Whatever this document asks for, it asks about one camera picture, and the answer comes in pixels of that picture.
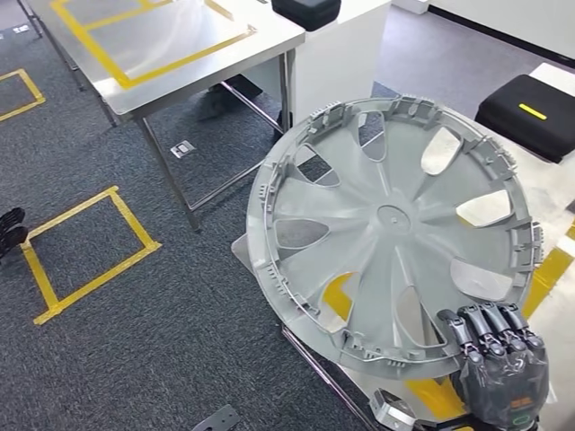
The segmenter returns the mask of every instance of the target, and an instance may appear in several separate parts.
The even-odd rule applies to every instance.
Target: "wheel cover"
[[[362,146],[367,113],[384,131]],[[453,158],[425,171],[424,153],[446,131],[456,138]],[[304,147],[332,171],[307,178],[298,167]],[[450,374],[459,347],[437,312],[522,303],[541,260],[540,228],[513,167],[491,138],[431,101],[332,104],[292,128],[260,168],[248,205],[249,257],[278,316],[324,357],[383,378]],[[481,226],[458,215],[496,191],[509,197],[508,215]],[[406,309],[408,295],[417,306]]]

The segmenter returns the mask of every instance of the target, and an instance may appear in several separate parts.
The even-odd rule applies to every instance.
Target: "yellow floor marking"
[[[128,224],[129,224],[130,227],[131,227],[131,230],[135,233],[135,236],[138,237],[138,239],[140,240],[142,244],[144,244],[144,247],[150,248],[150,249],[156,249],[157,243],[150,238],[150,235],[148,235],[147,232],[146,232],[140,222],[138,221],[137,218],[135,218],[135,215],[132,213],[128,206],[124,202],[122,198],[118,196],[117,193],[113,192],[110,195],[112,198],[112,202],[113,202],[116,207],[118,208],[118,211],[122,214]]]
[[[133,267],[134,265],[139,262],[140,260],[142,260],[145,258],[146,256],[148,256],[150,253],[152,253],[153,251],[159,249],[159,247],[160,247],[160,244],[156,242],[154,248],[147,248],[147,249],[138,251],[134,256],[131,256],[119,265],[113,267],[113,269],[110,269],[110,271],[105,272],[100,275],[100,277],[94,278],[94,280],[90,281],[85,286],[80,287],[76,292],[68,295],[61,301],[59,301],[56,305],[51,308],[49,308],[47,312],[40,314],[39,316],[34,319],[34,323],[36,325],[42,325],[45,323],[46,321],[51,319],[52,317],[57,316],[57,314],[63,312],[63,310],[70,307],[70,305],[76,301],[84,298],[85,295],[94,292],[97,288],[101,285],[104,285],[104,283],[109,282],[113,277],[121,274],[128,268]]]
[[[26,73],[26,71],[23,69],[17,69],[14,72],[10,72],[9,74],[0,76],[0,81],[2,81],[3,79],[8,79],[11,76],[16,76],[16,75],[19,75],[20,79],[22,79],[23,83],[26,84],[26,87],[28,87],[29,92],[31,92],[32,95],[34,96],[34,99],[36,100],[32,103],[24,105],[21,108],[18,108],[17,110],[12,110],[11,112],[0,115],[0,122],[4,121],[5,119],[11,119],[12,117],[15,117],[16,115],[26,112],[26,110],[31,110],[32,108],[42,104],[46,101],[46,99],[44,98],[44,96],[42,96],[40,90],[39,90],[36,84],[34,84],[31,79],[29,79],[29,76],[28,76],[28,74]]]
[[[434,380],[409,380],[406,386],[425,404],[437,420],[456,418],[465,411],[449,379],[442,384]]]
[[[148,233],[146,232],[142,227],[142,225],[138,221],[137,218],[135,218],[134,213],[132,213],[122,198],[119,197],[119,195],[117,194],[117,191],[117,186],[110,187],[107,190],[103,191],[102,193],[98,193],[93,198],[82,202],[80,205],[73,207],[62,215],[59,215],[56,218],[50,220],[48,223],[42,224],[42,226],[39,226],[29,233],[28,240],[21,245],[24,257],[28,261],[28,264],[32,270],[32,274],[34,276],[34,279],[40,288],[40,292],[42,294],[44,301],[48,307],[47,312],[44,312],[34,319],[34,323],[36,325],[44,324],[46,321],[57,316],[57,314],[63,312],[70,305],[85,297],[85,295],[94,292],[97,288],[107,283],[112,278],[118,276],[123,271],[128,268],[131,268],[140,260],[142,260],[146,256],[148,256],[149,254],[162,247],[160,243],[152,240],[150,235],[148,235]],[[144,249],[140,250],[133,256],[127,258],[123,262],[116,265],[109,271],[101,274],[99,277],[94,278],[87,285],[80,287],[79,289],[76,290],[75,292],[68,295],[62,300],[58,300],[48,275],[46,275],[46,272],[40,263],[39,259],[32,247],[32,244],[29,242],[29,240],[108,197],[112,199],[112,202],[113,202],[116,207],[118,208],[118,211],[119,211],[120,214],[122,214],[124,219],[125,219],[125,221],[129,225],[129,227],[134,231],[134,233],[142,243],[142,245],[144,245]]]
[[[22,245],[23,256],[28,261],[29,268],[32,269],[32,274],[38,283],[40,288],[40,292],[44,297],[44,301],[48,308],[54,308],[57,304],[57,297],[54,294],[52,285],[48,280],[48,276],[44,271],[44,267],[38,259],[36,252],[32,248],[32,244],[29,243],[29,239]]]
[[[81,23],[78,22],[76,18],[75,18],[72,13],[69,12],[66,8],[65,5],[68,3],[69,1],[70,0],[53,0],[51,3],[50,3],[50,6],[54,12],[56,12],[56,14],[57,14],[60,20],[62,20],[70,31],[72,31],[72,33],[74,34],[74,36],[76,36],[78,40],[82,42],[90,54],[91,54],[96,60],[99,61],[110,76],[116,79],[123,89],[131,88],[136,85],[144,83],[146,81],[149,81],[150,79],[156,78],[159,75],[166,74],[167,72],[170,72],[170,71],[177,69],[178,67],[186,65],[187,63],[191,63],[193,61],[203,58],[209,54],[212,54],[215,51],[224,49],[230,45],[233,45],[236,42],[246,39],[249,36],[251,36],[255,33],[255,29],[254,27],[251,25],[247,25],[246,29],[244,32],[240,33],[233,38],[231,38],[229,40],[224,40],[223,42],[214,45],[212,47],[206,48],[190,56],[181,58],[179,60],[176,60],[168,65],[159,67],[157,69],[147,72],[144,75],[139,75],[134,78],[130,78],[125,73],[124,73],[124,71],[122,71],[119,65],[117,65],[113,58],[108,55],[108,53],[106,52],[106,50],[100,47],[97,42],[96,42],[94,38],[92,38],[89,34],[89,31],[94,30],[96,28],[100,28],[105,25],[109,25],[109,24],[111,24],[112,22],[119,22],[119,21],[125,20],[127,18],[135,16],[140,13],[147,13],[153,9],[156,9],[156,7],[172,3],[172,0],[162,0],[158,3],[150,2],[149,0],[140,0],[140,4],[141,5],[141,8],[134,9],[133,11],[128,11],[126,13],[119,13],[118,15],[110,16],[109,18],[106,18],[104,20],[100,20],[97,22],[91,22],[91,23],[85,24],[85,25],[82,25]],[[209,7],[212,10],[214,10],[217,13],[221,14],[230,21],[233,20],[233,14],[221,6],[220,4],[216,3],[214,0],[205,0],[205,4],[207,7]]]
[[[567,236],[575,237],[575,220]],[[527,319],[530,317],[573,261],[573,256],[560,248],[552,250],[540,267],[533,272],[531,288],[524,303],[523,314]],[[406,386],[425,404],[437,419],[455,418],[465,413],[463,403],[449,379],[445,379],[441,385],[434,380],[406,381]]]
[[[527,319],[531,317],[572,262],[573,256],[569,253],[558,248],[552,250],[533,274],[531,290],[521,310],[523,314]]]
[[[323,292],[323,302],[332,307],[337,315],[347,321],[353,301],[344,293],[342,287],[354,272],[347,272],[330,281]]]
[[[36,236],[39,235],[40,233],[44,233],[48,231],[48,229],[51,229],[54,226],[57,226],[60,224],[61,222],[64,222],[66,220],[68,220],[69,218],[72,216],[76,216],[76,214],[82,212],[86,208],[91,207],[92,205],[97,204],[97,202],[100,202],[102,199],[107,198],[113,192],[118,191],[117,186],[110,187],[110,189],[104,190],[102,193],[98,193],[93,198],[90,198],[85,202],[82,202],[82,204],[73,207],[72,209],[70,209],[63,214],[59,215],[56,218],[53,218],[52,220],[50,220],[49,222],[42,224],[42,226],[39,226],[36,229],[32,230],[28,235],[28,239],[31,240]]]
[[[569,229],[569,231],[567,233],[567,236],[571,238],[572,240],[575,240],[575,221],[571,224],[571,228]]]

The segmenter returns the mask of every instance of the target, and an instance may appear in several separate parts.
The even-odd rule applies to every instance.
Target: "black case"
[[[340,14],[341,0],[272,0],[276,13],[307,31],[316,31]]]
[[[475,121],[555,163],[575,150],[575,97],[528,75],[514,78],[487,97],[479,105]]]

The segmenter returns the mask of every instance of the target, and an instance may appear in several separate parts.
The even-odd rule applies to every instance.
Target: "robotic hand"
[[[549,391],[549,363],[543,340],[516,304],[482,303],[437,316],[461,346],[464,363],[451,379],[471,414],[505,431],[537,429]]]

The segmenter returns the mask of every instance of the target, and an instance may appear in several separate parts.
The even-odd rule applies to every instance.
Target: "gray floor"
[[[0,0],[10,27],[20,21],[14,11]],[[24,68],[47,101],[0,123],[2,206],[26,207],[34,227],[117,185],[162,246],[42,327],[32,321],[45,305],[27,264],[19,252],[7,259],[0,268],[0,428],[190,430],[230,403],[242,417],[237,430],[362,429],[280,337],[274,312],[230,252],[245,230],[248,181],[206,208],[202,232],[191,233],[133,124],[109,129],[94,97],[78,92],[33,31],[3,34],[0,75]],[[392,10],[379,79],[472,115],[483,92],[540,61],[484,38]],[[464,40],[484,53],[481,67],[465,57]],[[1,94],[23,90],[17,78],[0,83]],[[0,111],[14,103],[2,101],[8,105]],[[266,97],[258,102],[272,115],[278,109]],[[259,160],[272,143],[273,131],[247,109],[199,122],[202,103],[199,95],[151,119],[190,198]],[[198,153],[180,162],[169,155],[182,139]],[[32,245],[59,295],[138,247],[108,201]]]
[[[554,64],[433,13],[416,15],[392,6],[377,81],[473,118],[489,94],[544,61]]]

